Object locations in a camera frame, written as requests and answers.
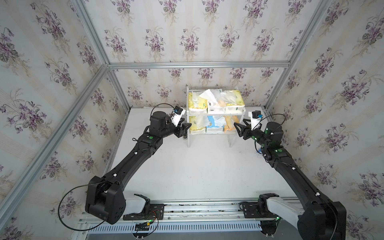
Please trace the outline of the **white two-tier shelf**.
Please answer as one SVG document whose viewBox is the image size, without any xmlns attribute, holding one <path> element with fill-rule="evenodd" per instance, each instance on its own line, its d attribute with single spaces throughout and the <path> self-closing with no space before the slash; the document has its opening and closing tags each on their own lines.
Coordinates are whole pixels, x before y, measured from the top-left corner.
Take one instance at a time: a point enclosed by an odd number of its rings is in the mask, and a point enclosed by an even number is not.
<svg viewBox="0 0 384 240">
<path fill-rule="evenodd" d="M 191 136 L 208 134 L 228 135 L 229 146 L 235 142 L 235 123 L 245 117 L 245 102 L 238 88 L 233 90 L 198 90 L 187 87 L 187 121 L 192 126 L 187 133 L 187 146 Z"/>
</svg>

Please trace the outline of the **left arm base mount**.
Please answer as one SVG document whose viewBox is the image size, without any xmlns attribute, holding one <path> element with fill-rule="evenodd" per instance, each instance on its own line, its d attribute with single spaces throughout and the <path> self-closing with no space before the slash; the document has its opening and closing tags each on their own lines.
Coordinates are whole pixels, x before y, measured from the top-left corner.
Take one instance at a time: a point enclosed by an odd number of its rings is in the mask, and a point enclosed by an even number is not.
<svg viewBox="0 0 384 240">
<path fill-rule="evenodd" d="M 126 199 L 126 208 L 123 213 L 123 220 L 159 220 L 164 218 L 165 204 L 152 203 L 143 195 L 134 194 L 134 197 Z"/>
</svg>

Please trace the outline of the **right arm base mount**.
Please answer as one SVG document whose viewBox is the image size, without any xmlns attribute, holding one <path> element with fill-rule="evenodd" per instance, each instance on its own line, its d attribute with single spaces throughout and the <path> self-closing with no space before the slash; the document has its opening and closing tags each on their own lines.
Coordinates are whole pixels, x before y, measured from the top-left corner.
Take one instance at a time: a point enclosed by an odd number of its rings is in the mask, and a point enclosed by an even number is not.
<svg viewBox="0 0 384 240">
<path fill-rule="evenodd" d="M 259 195 L 257 202 L 241 202 L 239 204 L 240 210 L 243 212 L 246 219 L 258 218 L 278 218 L 279 216 L 269 211 L 267 207 L 267 199 L 272 197 L 279 197 L 277 194 L 269 193 Z"/>
</svg>

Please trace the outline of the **white tissue pack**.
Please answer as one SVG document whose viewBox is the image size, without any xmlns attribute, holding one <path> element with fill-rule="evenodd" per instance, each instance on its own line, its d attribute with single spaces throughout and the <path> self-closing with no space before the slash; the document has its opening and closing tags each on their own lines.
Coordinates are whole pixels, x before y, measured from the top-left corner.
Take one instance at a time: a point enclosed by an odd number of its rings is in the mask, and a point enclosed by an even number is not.
<svg viewBox="0 0 384 240">
<path fill-rule="evenodd" d="M 223 114 L 226 109 L 226 102 L 222 98 L 222 89 L 208 89 L 199 94 L 200 98 L 207 100 L 209 114 Z"/>
</svg>

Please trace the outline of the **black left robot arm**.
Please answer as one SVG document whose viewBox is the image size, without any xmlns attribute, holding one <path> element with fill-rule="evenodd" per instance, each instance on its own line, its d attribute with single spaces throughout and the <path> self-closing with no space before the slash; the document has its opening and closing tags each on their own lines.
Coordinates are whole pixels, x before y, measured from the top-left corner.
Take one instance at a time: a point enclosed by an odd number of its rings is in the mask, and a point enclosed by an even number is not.
<svg viewBox="0 0 384 240">
<path fill-rule="evenodd" d="M 124 190 L 129 180 L 163 144 L 164 138 L 175 135 L 185 138 L 192 126 L 183 118 L 185 110 L 179 106 L 171 114 L 152 110 L 150 125 L 137 139 L 134 148 L 105 175 L 93 177 L 88 184 L 85 211 L 102 220 L 103 223 L 115 224 L 123 216 L 127 203 Z"/>
</svg>

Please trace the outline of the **blue tissue pack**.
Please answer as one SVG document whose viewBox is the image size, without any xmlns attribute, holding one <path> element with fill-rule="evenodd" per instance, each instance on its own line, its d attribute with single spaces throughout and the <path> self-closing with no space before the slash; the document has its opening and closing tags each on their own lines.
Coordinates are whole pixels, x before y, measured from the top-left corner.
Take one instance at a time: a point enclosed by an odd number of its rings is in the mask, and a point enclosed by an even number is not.
<svg viewBox="0 0 384 240">
<path fill-rule="evenodd" d="M 224 116 L 208 116 L 209 125 L 206 127 L 206 132 L 209 134 L 222 133 L 224 131 L 224 126 L 226 121 Z"/>
</svg>

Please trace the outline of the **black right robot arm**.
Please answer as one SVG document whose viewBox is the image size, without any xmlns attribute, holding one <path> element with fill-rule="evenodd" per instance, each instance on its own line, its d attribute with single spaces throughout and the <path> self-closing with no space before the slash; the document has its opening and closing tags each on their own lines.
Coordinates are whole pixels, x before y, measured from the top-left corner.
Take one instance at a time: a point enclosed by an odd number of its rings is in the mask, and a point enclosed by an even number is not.
<svg viewBox="0 0 384 240">
<path fill-rule="evenodd" d="M 282 124 L 268 122 L 265 129 L 252 125 L 251 120 L 235 123 L 239 137 L 252 139 L 260 145 L 258 152 L 294 191 L 301 207 L 285 203 L 273 194 L 259 197 L 259 212 L 275 214 L 294 226 L 304 240 L 344 240 L 346 238 L 347 211 L 340 202 L 333 202 L 323 194 L 295 163 L 283 147 Z"/>
</svg>

